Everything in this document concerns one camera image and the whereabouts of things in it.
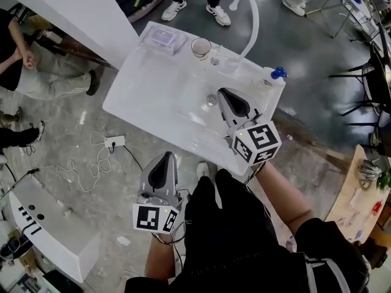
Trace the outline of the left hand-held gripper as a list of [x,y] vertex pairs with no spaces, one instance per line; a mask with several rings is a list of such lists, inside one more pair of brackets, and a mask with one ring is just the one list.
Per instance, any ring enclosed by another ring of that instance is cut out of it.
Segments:
[[141,174],[141,188],[133,204],[133,228],[170,234],[181,211],[183,199],[177,193],[177,160],[167,151],[155,157]]

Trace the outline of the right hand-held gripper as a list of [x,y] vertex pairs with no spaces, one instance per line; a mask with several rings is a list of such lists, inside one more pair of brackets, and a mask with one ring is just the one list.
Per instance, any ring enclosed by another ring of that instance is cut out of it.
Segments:
[[282,142],[273,121],[259,114],[253,98],[236,89],[217,91],[217,101],[228,126],[224,137],[235,155],[248,165],[272,159]]

